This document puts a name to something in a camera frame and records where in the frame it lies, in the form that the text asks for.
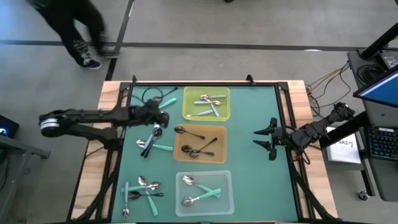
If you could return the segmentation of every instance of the computer screen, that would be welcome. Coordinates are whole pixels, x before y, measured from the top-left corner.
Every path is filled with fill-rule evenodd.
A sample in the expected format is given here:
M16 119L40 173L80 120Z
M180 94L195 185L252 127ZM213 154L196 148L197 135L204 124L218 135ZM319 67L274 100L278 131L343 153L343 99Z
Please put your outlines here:
M354 97L398 108L398 66L354 93Z

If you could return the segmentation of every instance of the clear plastic bin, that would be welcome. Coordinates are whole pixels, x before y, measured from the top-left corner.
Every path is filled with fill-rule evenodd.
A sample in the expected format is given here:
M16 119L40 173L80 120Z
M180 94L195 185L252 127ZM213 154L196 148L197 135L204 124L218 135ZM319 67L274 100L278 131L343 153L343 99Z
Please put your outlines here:
M206 193L196 185L187 185L182 177L190 175L197 184L210 189L221 189L221 197L207 197L195 201L191 206L182 205L182 200L188 197L198 197ZM200 215L230 215L234 213L234 198L232 193L231 173L228 170L206 172L179 172L175 176L176 196L175 213L180 217Z
M195 101L202 101L200 96L220 96L225 98L211 98L211 101L220 101L221 105L214 105L219 117L214 113L201 116L187 116L188 114L198 114L211 110L210 104L195 105ZM227 87L208 87L208 86L187 86L184 88L184 99L182 105L182 116L189 121L227 121L231 116L231 105L229 100L229 88Z
M226 128L224 126L212 126L212 125L197 125L197 124L179 124L184 127L185 130L199 134L206 137L202 140L196 136L188 133L177 134L175 136L174 144L174 159L184 162L205 162L213 164L223 164L226 161ZM200 149L206 146L212 139L217 138L217 141L210 144L202 151L214 152L214 156L201 153L198 157L190 157L188 152L183 152L181 147L189 145L193 149Z

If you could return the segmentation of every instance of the concrete floor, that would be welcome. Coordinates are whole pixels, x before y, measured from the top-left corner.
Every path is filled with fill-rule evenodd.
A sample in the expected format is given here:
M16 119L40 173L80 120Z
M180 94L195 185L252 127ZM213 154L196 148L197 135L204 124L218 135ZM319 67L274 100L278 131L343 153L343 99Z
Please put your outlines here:
M111 41L118 38L128 0L92 0L103 13ZM396 21L393 0L136 0L124 42L312 45L365 47ZM59 37L23 0L0 0L0 40L54 40ZM84 27L78 29L87 37ZM113 80L299 79L311 83L341 67L346 52L288 50L136 49L122 48ZM10 223L62 222L66 219L87 141L44 138L39 114L59 108L94 109L109 62L87 71L63 47L0 45L0 114L21 124L18 139L52 152L33 159L10 214ZM353 90L348 70L343 78ZM346 91L331 82L320 99L325 105ZM357 112L360 100L348 95ZM323 108L326 115L331 108ZM364 189L358 171L326 163L339 217L368 223L395 223L398 203L379 197L360 201Z

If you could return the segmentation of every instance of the green mat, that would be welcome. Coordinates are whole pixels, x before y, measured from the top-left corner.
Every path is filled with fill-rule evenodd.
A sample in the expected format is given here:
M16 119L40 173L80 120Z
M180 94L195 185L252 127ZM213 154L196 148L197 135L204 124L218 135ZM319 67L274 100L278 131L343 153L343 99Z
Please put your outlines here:
M174 86L159 87L167 93ZM133 95L141 98L146 86L133 88ZM142 149L136 140L147 139L152 126L128 128L113 208L113 223L127 222L244 222L285 220L297 221L292 184L283 147L277 150L277 159L268 160L268 152L252 140L269 140L269 136L253 134L264 129L271 117L278 118L277 99L273 86L230 86L231 117L227 122L186 121L182 117L183 86L166 96L164 102L176 97L177 102L164 108L170 114L169 127L156 144L174 146L174 127L180 123L220 125L227 128L227 158L224 164L179 162L170 151L152 149L149 157L140 156ZM145 98L159 95L148 91ZM141 105L132 99L132 105ZM178 172L229 170L232 175L235 211L232 215L178 217L175 214L175 175ZM126 181L138 185L143 175L148 182L160 181L156 192L164 197L153 197L159 215L154 217L146 198L129 200L130 216L123 218L124 194L120 189Z

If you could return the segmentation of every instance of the keyboard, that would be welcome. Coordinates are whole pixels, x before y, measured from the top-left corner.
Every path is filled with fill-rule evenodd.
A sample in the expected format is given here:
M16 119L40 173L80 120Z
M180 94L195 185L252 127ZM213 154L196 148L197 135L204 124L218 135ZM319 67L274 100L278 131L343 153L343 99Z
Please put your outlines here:
M367 128L370 156L398 161L398 129Z

